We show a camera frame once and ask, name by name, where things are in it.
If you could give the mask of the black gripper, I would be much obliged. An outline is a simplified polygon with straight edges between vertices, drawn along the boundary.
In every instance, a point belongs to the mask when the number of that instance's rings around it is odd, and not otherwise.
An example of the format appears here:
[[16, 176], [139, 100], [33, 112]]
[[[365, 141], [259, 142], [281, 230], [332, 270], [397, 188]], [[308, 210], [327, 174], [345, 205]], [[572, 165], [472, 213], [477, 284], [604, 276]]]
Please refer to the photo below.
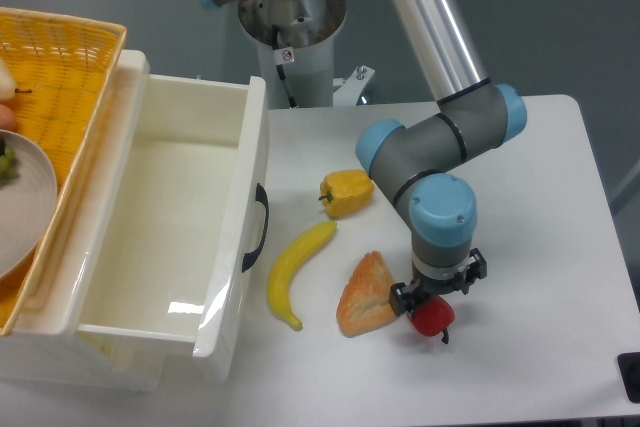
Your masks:
[[478, 248], [472, 248], [468, 258], [459, 265], [439, 268], [412, 262], [413, 278], [390, 287], [389, 305], [396, 317], [415, 312], [426, 305], [431, 297], [452, 292], [467, 295], [476, 281], [487, 277], [487, 262]]

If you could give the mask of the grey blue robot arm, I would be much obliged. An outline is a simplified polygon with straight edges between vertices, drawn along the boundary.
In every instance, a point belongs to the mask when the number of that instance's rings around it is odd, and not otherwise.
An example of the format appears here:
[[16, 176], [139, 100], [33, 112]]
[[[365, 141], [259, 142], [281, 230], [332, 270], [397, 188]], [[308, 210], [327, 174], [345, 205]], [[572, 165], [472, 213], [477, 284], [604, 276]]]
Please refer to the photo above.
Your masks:
[[[344, 23], [345, 0], [200, 1], [236, 4], [260, 55], [270, 107], [334, 103], [332, 42]], [[451, 170], [517, 136], [527, 111], [514, 88], [491, 81], [454, 0], [393, 2], [439, 108], [411, 127], [379, 121], [355, 148], [411, 232], [412, 280], [389, 293], [400, 316], [438, 295], [466, 292], [486, 276], [486, 262], [471, 245], [475, 196]]]

